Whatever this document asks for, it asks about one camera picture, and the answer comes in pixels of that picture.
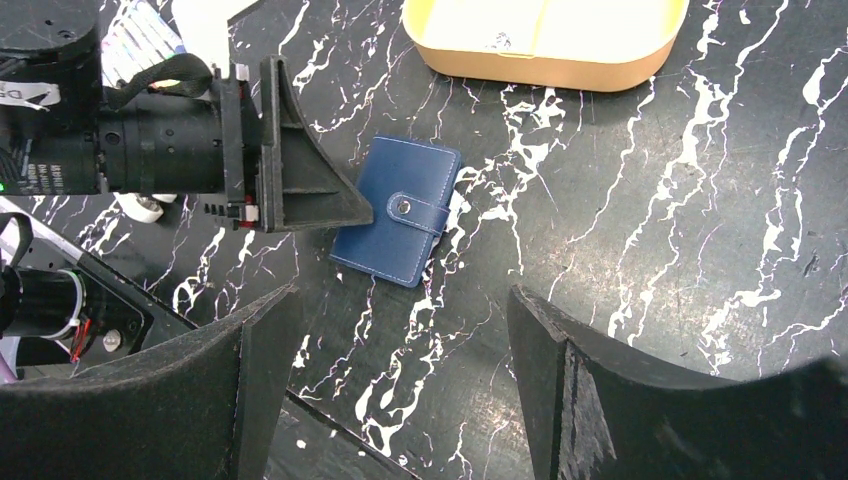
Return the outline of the orange oval tray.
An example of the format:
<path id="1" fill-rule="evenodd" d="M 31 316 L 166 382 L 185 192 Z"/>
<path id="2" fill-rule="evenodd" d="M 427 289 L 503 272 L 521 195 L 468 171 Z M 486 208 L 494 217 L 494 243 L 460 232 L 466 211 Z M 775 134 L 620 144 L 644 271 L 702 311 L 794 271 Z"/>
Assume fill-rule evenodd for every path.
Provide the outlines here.
<path id="1" fill-rule="evenodd" d="M 620 92 L 653 76 L 686 1 L 414 1 L 402 25 L 423 61 L 453 77 Z"/>

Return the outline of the navy blue card holder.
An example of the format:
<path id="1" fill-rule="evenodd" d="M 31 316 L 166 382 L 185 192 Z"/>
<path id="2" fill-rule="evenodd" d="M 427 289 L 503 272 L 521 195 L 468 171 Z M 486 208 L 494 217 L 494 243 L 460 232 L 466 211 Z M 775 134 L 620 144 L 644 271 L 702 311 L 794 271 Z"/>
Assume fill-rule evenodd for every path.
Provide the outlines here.
<path id="1" fill-rule="evenodd" d="M 440 239 L 461 154 L 410 139 L 376 136 L 357 181 L 373 210 L 368 225 L 338 230 L 330 258 L 406 288 L 416 287 Z"/>

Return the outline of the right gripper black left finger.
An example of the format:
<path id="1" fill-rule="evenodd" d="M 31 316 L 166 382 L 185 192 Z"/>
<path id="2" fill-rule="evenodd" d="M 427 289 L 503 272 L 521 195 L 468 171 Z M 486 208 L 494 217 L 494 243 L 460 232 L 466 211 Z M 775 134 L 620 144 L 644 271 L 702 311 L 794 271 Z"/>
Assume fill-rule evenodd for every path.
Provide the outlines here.
<path id="1" fill-rule="evenodd" d="M 69 378 L 1 389 L 5 479 L 259 479 L 304 330 L 281 287 Z"/>

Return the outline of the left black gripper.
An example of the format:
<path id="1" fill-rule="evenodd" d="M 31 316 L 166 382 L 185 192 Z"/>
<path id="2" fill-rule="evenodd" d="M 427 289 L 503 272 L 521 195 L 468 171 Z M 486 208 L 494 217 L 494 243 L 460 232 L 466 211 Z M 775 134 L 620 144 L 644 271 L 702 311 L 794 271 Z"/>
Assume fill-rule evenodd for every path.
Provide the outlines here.
<path id="1" fill-rule="evenodd" d="M 372 223 L 370 203 L 306 125 L 286 59 L 270 55 L 260 63 L 262 144 L 249 79 L 244 64 L 213 69 L 208 101 L 218 127 L 213 149 L 222 186 L 203 196 L 204 213 L 226 228 L 267 233 Z"/>

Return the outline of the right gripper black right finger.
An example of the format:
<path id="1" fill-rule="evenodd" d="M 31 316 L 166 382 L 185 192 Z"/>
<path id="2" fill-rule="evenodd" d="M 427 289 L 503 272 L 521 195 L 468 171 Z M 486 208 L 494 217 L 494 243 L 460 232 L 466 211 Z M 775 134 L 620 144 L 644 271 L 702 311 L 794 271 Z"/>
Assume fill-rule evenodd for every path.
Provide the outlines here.
<path id="1" fill-rule="evenodd" d="M 843 479 L 847 362 L 737 382 L 649 355 L 514 285 L 508 334 L 538 479 Z"/>

